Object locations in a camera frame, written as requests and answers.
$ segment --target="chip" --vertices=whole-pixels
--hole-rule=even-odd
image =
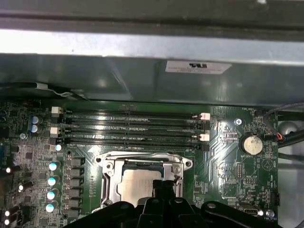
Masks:
[[[77,200],[77,199],[70,199],[68,201],[68,206],[70,208],[77,208],[77,207],[79,207],[79,200]]]
[[[79,197],[80,190],[79,189],[70,189],[69,195],[70,195],[70,197]]]
[[[78,210],[63,210],[64,214],[67,214],[70,218],[77,218],[79,215]]]
[[[81,158],[73,158],[71,161],[72,166],[81,166],[83,164],[83,160]]]
[[[80,179],[71,179],[70,180],[71,187],[79,187],[80,186]]]
[[[11,146],[10,147],[10,152],[11,153],[17,153],[17,152],[19,152],[19,147],[18,146]]]
[[[0,138],[8,138],[10,135],[10,129],[8,127],[0,128]]]
[[[40,173],[40,174],[38,175],[38,178],[39,178],[40,180],[45,180],[45,179],[47,178],[47,175],[46,175],[45,173]]]
[[[81,176],[82,169],[71,169],[71,176]]]
[[[30,203],[30,196],[24,197],[24,203]]]
[[[33,153],[26,153],[25,154],[26,159],[32,159],[32,157],[33,157]]]
[[[48,225],[48,218],[41,218],[40,225],[47,226]]]
[[[161,180],[159,171],[150,170],[125,170],[122,182],[118,184],[117,192],[121,195],[121,201],[127,201],[137,206],[140,198],[152,195],[153,180]]]

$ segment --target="connector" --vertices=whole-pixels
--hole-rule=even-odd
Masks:
[[[202,142],[209,142],[210,141],[210,135],[207,133],[207,134],[200,134],[199,135],[199,140],[202,141]]]
[[[51,127],[50,129],[50,138],[57,138],[60,134],[60,128]]]
[[[210,113],[201,113],[199,115],[200,117],[200,120],[210,120],[211,116],[210,116]]]
[[[251,205],[249,203],[239,203],[238,209],[246,214],[252,216],[258,216],[260,214],[260,209],[257,205]]]
[[[56,114],[62,114],[62,108],[61,107],[52,107],[51,114],[56,115]]]

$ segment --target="mounting screw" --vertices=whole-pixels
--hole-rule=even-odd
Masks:
[[[275,212],[273,210],[267,210],[266,211],[266,216],[268,218],[274,218],[275,217]]]
[[[106,168],[110,171],[110,170],[112,170],[113,169],[113,164],[112,163],[107,163],[107,165],[106,165]]]
[[[234,124],[240,126],[242,124],[242,120],[240,118],[237,118],[234,120]]]
[[[181,168],[179,167],[179,165],[173,165],[172,167],[173,173],[178,174],[181,172]]]
[[[207,204],[207,207],[211,208],[211,209],[214,209],[216,208],[217,206],[214,204],[214,203],[209,203]]]

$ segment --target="capacitor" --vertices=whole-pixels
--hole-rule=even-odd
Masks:
[[[11,215],[15,214],[18,210],[20,210],[20,207],[19,206],[14,206],[14,207],[6,210],[4,215],[6,217],[11,216]]]
[[[51,213],[58,207],[58,202],[53,200],[51,203],[47,204],[46,211]]]
[[[63,145],[61,145],[61,144],[57,144],[55,146],[55,151],[61,151],[62,149],[63,149]]]
[[[257,155],[263,150],[262,139],[253,133],[248,133],[239,140],[240,149],[249,155]]]
[[[0,123],[5,123],[6,119],[4,117],[0,117]]]
[[[50,177],[49,179],[48,179],[48,184],[49,184],[49,186],[54,186],[56,183],[58,183],[60,181],[60,177],[59,176],[57,176],[57,175],[55,175],[55,176],[53,176],[53,177]]]
[[[32,122],[32,124],[40,124],[40,123],[42,123],[43,119],[38,116],[32,116],[30,121]]]
[[[1,110],[0,111],[0,117],[5,117],[6,116],[6,111],[4,111],[4,110]]]
[[[34,185],[33,182],[29,181],[29,182],[26,182],[24,184],[20,184],[19,187],[18,187],[18,190],[20,192],[24,191],[25,189],[28,189],[28,188],[31,188],[32,186]]]
[[[40,133],[42,131],[42,127],[39,124],[31,125],[29,129],[32,133]]]
[[[58,189],[52,189],[51,191],[49,191],[47,193],[47,199],[49,200],[53,200],[55,197],[57,197],[59,194],[59,190]]]
[[[18,171],[21,170],[21,167],[19,165],[15,165],[15,166],[9,166],[6,168],[6,173],[8,174],[13,174],[13,173],[16,173]]]
[[[48,168],[51,170],[51,171],[55,171],[56,169],[58,169],[60,167],[61,163],[60,161],[54,161],[54,162],[51,162],[49,165],[48,165]]]
[[[13,214],[12,216],[8,217],[6,220],[4,220],[5,225],[9,225],[17,220],[17,214]]]

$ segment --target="cable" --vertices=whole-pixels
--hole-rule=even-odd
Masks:
[[[78,95],[77,93],[71,91],[70,88],[64,88],[59,86],[47,85],[44,83],[36,83],[36,82],[14,82],[14,83],[0,83],[0,87],[4,89],[10,88],[20,88],[20,89],[40,89],[40,90],[47,90],[52,91],[54,94],[61,96],[61,97],[68,97],[72,96],[75,99],[79,100],[88,100],[87,98]]]
[[[284,142],[279,142],[278,148],[283,148],[283,147],[290,146],[290,145],[300,143],[300,142],[303,142],[303,141],[304,141],[304,137],[295,138],[295,139],[292,139],[292,140],[286,140]]]
[[[268,112],[265,113],[265,115],[263,116],[263,121],[264,121],[264,124],[271,129],[272,133],[274,135],[276,135],[278,137],[279,140],[285,140],[285,137],[282,136],[276,129],[274,129],[273,126],[271,126],[270,122],[269,122],[269,116],[272,114],[272,113],[275,113],[276,111],[280,111],[280,110],[284,110],[284,109],[287,109],[287,108],[293,108],[293,107],[298,107],[298,106],[302,106],[304,105],[304,102],[298,102],[298,103],[293,103],[293,104],[285,104],[285,105],[282,105],[280,107],[277,107],[277,108],[274,108],[274,109],[271,109],[269,110]]]
[[[281,159],[286,159],[291,161],[304,162],[304,156],[301,155],[285,154],[279,152],[278,157]]]

